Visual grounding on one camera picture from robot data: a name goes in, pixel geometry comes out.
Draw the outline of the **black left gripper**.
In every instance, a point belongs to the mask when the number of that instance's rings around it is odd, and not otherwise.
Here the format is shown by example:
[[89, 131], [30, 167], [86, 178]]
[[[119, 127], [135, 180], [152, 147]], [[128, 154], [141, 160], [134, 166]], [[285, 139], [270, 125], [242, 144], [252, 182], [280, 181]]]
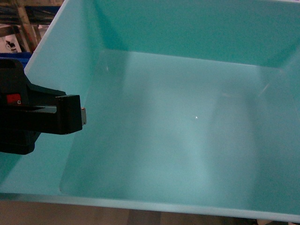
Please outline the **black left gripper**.
[[66, 95], [32, 84], [23, 65], [15, 59], [0, 60], [0, 151], [26, 155], [34, 151], [40, 136], [37, 131], [25, 130], [36, 122], [29, 113], [44, 106], [56, 105], [55, 134], [67, 135], [81, 131], [86, 125], [86, 111], [79, 95]]

